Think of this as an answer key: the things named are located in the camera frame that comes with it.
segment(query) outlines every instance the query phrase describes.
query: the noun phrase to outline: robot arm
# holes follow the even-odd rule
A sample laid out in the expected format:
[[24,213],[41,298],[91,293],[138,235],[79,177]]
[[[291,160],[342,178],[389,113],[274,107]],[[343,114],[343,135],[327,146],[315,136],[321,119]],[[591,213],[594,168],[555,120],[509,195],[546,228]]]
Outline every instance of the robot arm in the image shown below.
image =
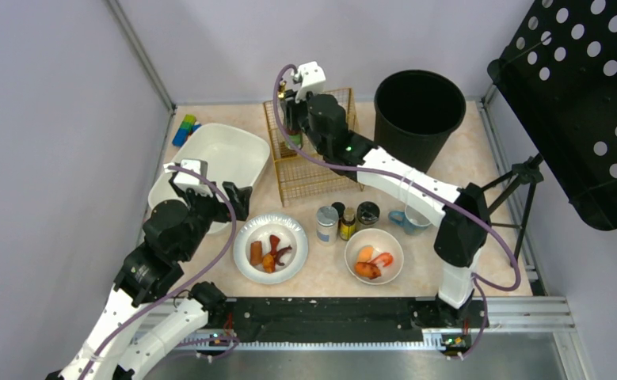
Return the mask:
[[[208,168],[198,160],[183,160],[181,166],[204,177]],[[92,332],[73,361],[47,380],[140,380],[188,334],[205,326],[209,312],[226,300],[214,285],[198,283],[176,313],[137,342],[129,345],[145,316],[116,335],[99,357],[93,355],[114,330],[168,293],[183,275],[179,262],[192,259],[212,222],[230,221],[227,207],[205,184],[183,173],[173,173],[169,184],[181,199],[163,201],[152,210],[143,224],[143,243],[126,256]],[[238,189],[231,182],[223,187],[236,218],[246,220],[252,188]],[[83,374],[90,360],[93,366]]]
[[[292,134],[303,132],[325,162],[396,173],[489,223],[485,197],[477,185],[458,188],[440,182],[396,160],[375,142],[349,130],[346,112],[336,98],[319,93],[324,87],[325,76],[317,63],[299,66],[292,78],[301,88],[285,91],[281,86],[279,98],[284,124]],[[361,171],[335,169],[334,172],[407,200],[413,209],[439,227],[434,249],[444,261],[444,276],[438,298],[455,310],[463,310],[474,291],[471,273],[476,269],[486,232],[465,216],[394,178]]]

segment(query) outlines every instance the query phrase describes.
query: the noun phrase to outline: tin can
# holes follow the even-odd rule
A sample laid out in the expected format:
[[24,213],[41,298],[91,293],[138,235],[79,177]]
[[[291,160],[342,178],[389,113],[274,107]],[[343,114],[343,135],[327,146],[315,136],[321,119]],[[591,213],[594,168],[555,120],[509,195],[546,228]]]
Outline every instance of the tin can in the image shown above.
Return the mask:
[[315,214],[318,242],[322,245],[332,245],[338,236],[338,211],[331,206],[320,207]]

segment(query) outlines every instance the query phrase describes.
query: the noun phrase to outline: white cable tie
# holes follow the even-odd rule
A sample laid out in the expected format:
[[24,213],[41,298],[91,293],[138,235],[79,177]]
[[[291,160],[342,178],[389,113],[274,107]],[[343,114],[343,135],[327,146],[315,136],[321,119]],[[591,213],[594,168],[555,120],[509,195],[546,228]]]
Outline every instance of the white cable tie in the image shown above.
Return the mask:
[[96,355],[94,349],[89,346],[89,342],[85,341],[82,345],[82,357],[81,359],[87,359],[92,362],[102,363],[105,358],[109,357],[109,355]]
[[406,173],[404,173],[404,176],[402,177],[402,179],[399,180],[399,191],[397,192],[397,198],[399,200],[402,200],[402,191],[403,191],[404,181],[406,180],[406,176],[411,174],[411,172],[413,172],[413,168],[406,170]]
[[406,212],[406,206],[409,205],[409,197],[411,194],[411,188],[413,187],[413,184],[415,183],[415,179],[409,177],[409,187],[406,189],[406,200],[404,201],[404,212]]

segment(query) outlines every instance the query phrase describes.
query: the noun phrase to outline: gray wall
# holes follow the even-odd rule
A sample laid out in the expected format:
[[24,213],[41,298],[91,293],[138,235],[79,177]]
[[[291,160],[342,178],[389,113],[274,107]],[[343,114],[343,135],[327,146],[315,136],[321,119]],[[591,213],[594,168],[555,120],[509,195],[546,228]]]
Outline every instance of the gray wall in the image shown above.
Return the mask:
[[103,1],[0,2],[0,378],[44,378],[79,349],[167,122]]
[[[500,94],[490,111],[510,163],[536,154]],[[528,233],[543,282],[552,295],[567,297],[597,378],[617,378],[617,230],[585,225],[545,164],[542,173]]]
[[123,0],[177,103],[262,101],[285,63],[372,99],[389,74],[437,71],[480,96],[532,0]]

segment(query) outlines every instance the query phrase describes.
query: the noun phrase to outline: speckled countertop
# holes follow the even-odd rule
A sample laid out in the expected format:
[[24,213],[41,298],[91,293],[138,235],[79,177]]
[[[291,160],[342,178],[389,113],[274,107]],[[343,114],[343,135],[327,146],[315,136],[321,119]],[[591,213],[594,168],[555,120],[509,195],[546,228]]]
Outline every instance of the speckled countertop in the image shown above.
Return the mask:
[[[373,103],[356,104],[360,133],[373,139],[375,111]],[[181,106],[177,108],[172,130],[169,133],[168,146],[164,162],[169,161],[178,151],[170,145],[185,114],[193,114],[202,124],[222,123],[239,127],[269,141],[266,130],[264,109],[261,104],[242,105],[203,105]],[[455,131],[444,148],[439,153],[428,171],[428,175],[443,182],[466,186],[469,182],[484,185],[497,177],[497,170],[492,152],[486,138],[480,115],[473,101],[467,102],[467,114],[462,125]],[[500,193],[499,188],[486,193],[488,203]],[[270,195],[264,199],[262,194]],[[324,247],[317,243],[315,236],[315,212],[320,206],[335,201],[346,203],[350,207],[365,200],[376,202],[381,209],[381,219],[377,228],[393,234],[400,242],[405,254],[404,268],[397,279],[383,286],[373,287],[355,279],[345,267],[343,251],[345,241]],[[283,212],[295,218],[307,230],[310,252],[305,265],[292,279],[277,285],[261,285],[243,276],[234,263],[231,250],[226,256],[203,277],[202,281],[212,281],[230,297],[272,296],[272,297],[394,297],[394,296],[434,296],[441,281],[441,259],[434,253],[433,242],[436,238],[436,227],[432,226],[423,234],[409,237],[401,228],[387,221],[387,213],[392,210],[403,210],[400,201],[374,188],[365,188],[363,192],[356,189],[345,192],[335,192],[323,196],[309,198],[296,206],[283,207],[278,194],[276,174],[272,158],[253,191],[250,202],[250,218],[269,213]],[[510,223],[511,219],[506,206],[500,207],[492,217],[494,222]],[[496,228],[509,246],[516,243],[512,230]],[[228,239],[229,228],[218,234],[208,235],[201,243],[196,254],[188,263],[182,263],[185,271],[182,281],[195,275],[219,252]],[[531,295],[531,289],[522,263],[519,263],[523,282],[517,291],[503,293],[483,285],[487,295]],[[483,247],[481,260],[478,263],[478,273],[502,285],[513,282],[513,271],[501,247],[488,237]]]

